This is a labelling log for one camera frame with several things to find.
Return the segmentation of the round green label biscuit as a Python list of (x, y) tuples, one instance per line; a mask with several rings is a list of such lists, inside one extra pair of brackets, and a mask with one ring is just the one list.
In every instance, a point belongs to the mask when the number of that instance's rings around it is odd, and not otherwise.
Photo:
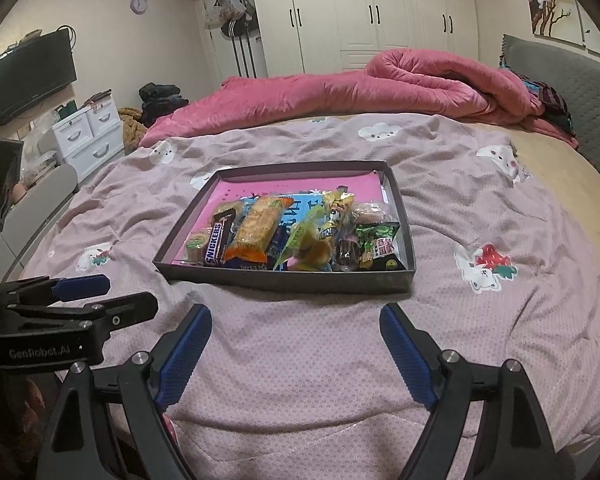
[(203, 264), (210, 236), (210, 226), (190, 232), (184, 243), (184, 260), (191, 264)]

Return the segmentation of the Snickers chocolate bar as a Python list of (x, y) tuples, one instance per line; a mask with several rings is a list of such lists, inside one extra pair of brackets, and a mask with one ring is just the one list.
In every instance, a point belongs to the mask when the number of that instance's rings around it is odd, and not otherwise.
[(210, 242), (204, 255), (205, 266), (219, 266), (222, 263), (224, 250), (232, 236), (233, 226), (229, 226), (227, 222), (215, 223), (214, 226), (211, 226)]

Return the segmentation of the orange clear cracker packet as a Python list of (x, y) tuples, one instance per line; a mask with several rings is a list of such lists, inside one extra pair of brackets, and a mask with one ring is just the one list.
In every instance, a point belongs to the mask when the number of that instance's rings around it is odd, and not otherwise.
[(265, 195), (259, 197), (242, 219), (233, 240), (228, 244), (223, 258), (235, 258), (267, 263), (266, 250), (277, 230), (284, 212), (294, 203), (289, 196)]

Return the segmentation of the blue cookie snack packet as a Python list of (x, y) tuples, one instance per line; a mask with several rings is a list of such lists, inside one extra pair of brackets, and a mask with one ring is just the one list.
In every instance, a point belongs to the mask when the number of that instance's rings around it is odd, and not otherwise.
[(276, 261), (287, 244), (289, 237), (289, 229), (286, 226), (278, 226), (268, 248), (266, 248), (266, 268), (268, 270), (274, 270), (276, 267)]

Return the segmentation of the green milk candy packet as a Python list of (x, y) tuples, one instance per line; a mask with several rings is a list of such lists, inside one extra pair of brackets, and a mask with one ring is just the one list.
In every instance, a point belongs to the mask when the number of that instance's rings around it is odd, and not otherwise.
[(290, 230), (287, 244), (280, 253), (276, 267), (281, 268), (294, 260), (312, 269), (324, 268), (330, 258), (328, 246), (318, 240), (318, 229), (325, 220), (323, 205), (313, 206)]

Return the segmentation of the black green snack packet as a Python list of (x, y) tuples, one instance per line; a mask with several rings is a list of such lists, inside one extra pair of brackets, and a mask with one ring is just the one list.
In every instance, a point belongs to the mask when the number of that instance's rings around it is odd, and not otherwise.
[(403, 270), (394, 244), (399, 230), (398, 222), (358, 224), (355, 227), (360, 248), (358, 268), (363, 271)]

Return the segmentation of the yellow snack packet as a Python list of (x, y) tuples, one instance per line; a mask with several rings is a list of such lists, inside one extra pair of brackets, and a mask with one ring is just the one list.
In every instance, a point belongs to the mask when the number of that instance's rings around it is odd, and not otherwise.
[(323, 193), (325, 220), (318, 229), (318, 239), (333, 242), (354, 203), (354, 194), (346, 186)]

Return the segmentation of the clear pastry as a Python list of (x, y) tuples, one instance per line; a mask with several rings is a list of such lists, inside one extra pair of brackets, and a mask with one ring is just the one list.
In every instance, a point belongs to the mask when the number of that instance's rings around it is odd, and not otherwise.
[(386, 204), (377, 202), (354, 203), (351, 216), (355, 224), (381, 223), (388, 218)]

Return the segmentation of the white drawer cabinet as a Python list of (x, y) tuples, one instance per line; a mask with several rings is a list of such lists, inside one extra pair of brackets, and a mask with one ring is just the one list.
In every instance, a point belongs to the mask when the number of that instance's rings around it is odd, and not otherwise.
[(45, 133), (49, 150), (76, 170), (82, 183), (123, 151), (123, 124), (111, 91), (91, 97)]

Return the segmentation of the pink patterned bedsheet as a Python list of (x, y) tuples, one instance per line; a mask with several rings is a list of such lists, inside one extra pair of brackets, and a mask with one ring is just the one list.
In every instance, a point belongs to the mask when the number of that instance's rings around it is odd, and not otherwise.
[(600, 438), (600, 253), (506, 133), (440, 116), (363, 115), (152, 142), (82, 188), (25, 276), (105, 273), (159, 311), (114, 333), (109, 364), (148, 349), (192, 304), (213, 332), (181, 401), (178, 443), (201, 479), (393, 479), (424, 428), (379, 331), (379, 296), (169, 283), (160, 245), (215, 171), (382, 160), (410, 224), (416, 273), (399, 304), (472, 362), (526, 369), (556, 448)]

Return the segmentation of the dark clothes pile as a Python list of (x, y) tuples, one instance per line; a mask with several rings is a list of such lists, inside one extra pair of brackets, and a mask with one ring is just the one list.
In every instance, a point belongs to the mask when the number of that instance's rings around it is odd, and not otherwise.
[(142, 116), (140, 122), (147, 128), (151, 127), (158, 118), (170, 115), (189, 104), (188, 99), (181, 95), (181, 89), (175, 84), (154, 84), (148, 82), (138, 95), (142, 100)]

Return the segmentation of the white wardrobe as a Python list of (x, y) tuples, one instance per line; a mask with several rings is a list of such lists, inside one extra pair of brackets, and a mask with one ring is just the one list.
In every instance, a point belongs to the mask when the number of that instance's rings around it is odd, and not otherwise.
[(270, 77), (357, 70), (395, 48), (479, 53), (476, 0), (198, 0), (201, 21), (219, 27), (234, 1), (256, 11)]

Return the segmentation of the grey padded headboard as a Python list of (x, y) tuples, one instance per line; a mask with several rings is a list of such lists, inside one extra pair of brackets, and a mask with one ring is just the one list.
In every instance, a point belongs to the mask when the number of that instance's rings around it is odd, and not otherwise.
[(600, 172), (600, 62), (561, 47), (505, 35), (502, 60), (566, 100), (580, 153)]

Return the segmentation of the red pink quilt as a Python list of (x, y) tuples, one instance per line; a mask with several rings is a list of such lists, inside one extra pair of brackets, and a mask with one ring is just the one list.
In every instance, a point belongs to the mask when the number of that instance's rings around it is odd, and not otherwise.
[(506, 68), (450, 52), (400, 48), (376, 54), (362, 70), (230, 77), (210, 96), (158, 118), (140, 146), (301, 117), (420, 113), (520, 127), (577, 148), (574, 136), (545, 119), (544, 112), (540, 99)]

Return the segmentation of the black wall television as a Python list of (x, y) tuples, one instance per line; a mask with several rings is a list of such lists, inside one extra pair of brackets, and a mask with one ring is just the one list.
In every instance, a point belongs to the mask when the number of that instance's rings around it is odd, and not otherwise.
[(70, 32), (38, 36), (0, 55), (0, 127), (76, 81)]

